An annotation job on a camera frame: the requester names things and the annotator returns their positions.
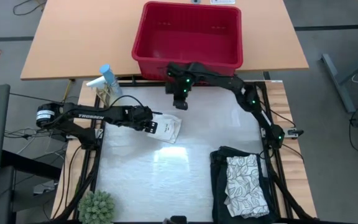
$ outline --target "green succulent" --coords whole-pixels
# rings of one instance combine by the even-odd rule
[[[80,222],[84,224],[110,224],[113,218],[114,202],[111,195],[100,190],[89,192],[78,206]]]

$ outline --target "wooden desk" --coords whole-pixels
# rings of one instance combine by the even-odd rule
[[[78,104],[80,105],[94,105],[94,99],[96,97],[96,93],[92,91],[90,88],[86,87],[86,82],[83,83],[80,99],[78,100]],[[285,118],[292,119],[290,107],[288,105],[287,96],[285,94],[284,84],[282,82],[266,82],[267,91],[268,91],[268,98],[270,102],[271,109],[277,112],[278,114],[282,115]],[[291,123],[278,117],[277,115],[272,115],[274,122],[279,124],[283,128],[290,128]],[[82,126],[82,127],[89,127],[90,120],[87,119],[75,119],[75,123]],[[294,148],[298,152],[300,152],[299,144],[297,140],[284,140],[284,144]],[[65,161],[68,164],[71,161],[71,157],[74,154],[76,148],[80,145],[79,141],[72,141],[68,144],[66,158]],[[285,177],[287,180],[287,187],[288,190],[292,193],[295,197],[297,202],[303,207],[303,209],[309,215],[315,217],[316,211],[314,209],[313,199],[311,197],[311,192],[309,188],[308,178],[306,176],[305,167],[302,163],[301,158],[296,155],[291,150],[287,149],[286,147],[282,147],[281,157],[283,162],[283,169],[285,173]],[[81,174],[82,164],[84,160],[85,151],[80,150],[77,152],[73,164],[71,167],[71,176],[70,176],[70,188],[68,189],[68,202],[72,199],[75,188],[78,182],[78,178]],[[91,156],[91,163],[89,165],[89,169],[92,166],[94,154]],[[67,190],[67,177],[68,177],[68,166],[65,166],[65,192]],[[63,183],[63,175],[60,175],[60,183]],[[53,204],[52,215],[55,214],[56,209],[60,203],[61,197],[63,197],[63,201],[66,199],[66,193],[62,193],[63,185],[59,185],[55,197],[55,203]],[[278,199],[280,203],[280,211],[282,217],[286,217],[285,214],[285,207],[283,204],[283,198],[280,191],[277,189]],[[64,203],[60,207],[58,214],[60,214],[64,209]]]
[[[98,77],[105,63],[117,76],[139,74],[131,51],[148,1],[49,0],[21,79]],[[240,0],[235,6],[242,11],[244,63],[239,70],[308,68],[282,0]]]

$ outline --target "patterned cloth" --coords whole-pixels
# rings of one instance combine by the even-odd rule
[[[232,217],[258,218],[269,214],[262,189],[256,155],[227,157],[227,186],[224,202]]]

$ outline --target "red basket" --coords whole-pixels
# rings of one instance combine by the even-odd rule
[[[142,76],[164,80],[169,62],[199,62],[233,75],[242,65],[241,11],[236,7],[148,2],[132,57]]]

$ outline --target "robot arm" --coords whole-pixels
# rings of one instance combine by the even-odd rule
[[[255,83],[246,83],[237,75],[233,77],[222,76],[210,72],[200,63],[193,62],[185,67],[170,63],[167,75],[171,77],[166,83],[166,92],[173,93],[173,105],[180,110],[187,110],[186,98],[194,83],[206,82],[219,86],[234,93],[239,106],[246,112],[252,113],[259,126],[265,130],[268,144],[275,149],[281,148],[285,133],[283,129],[268,119],[263,111]]]
[[[147,106],[110,106],[107,109],[97,109],[74,103],[47,103],[37,110],[38,127],[58,129],[76,136],[83,149],[92,149],[97,140],[94,129],[82,128],[73,123],[73,118],[97,119],[148,133],[155,133],[157,129],[157,123],[152,121],[153,112]]]

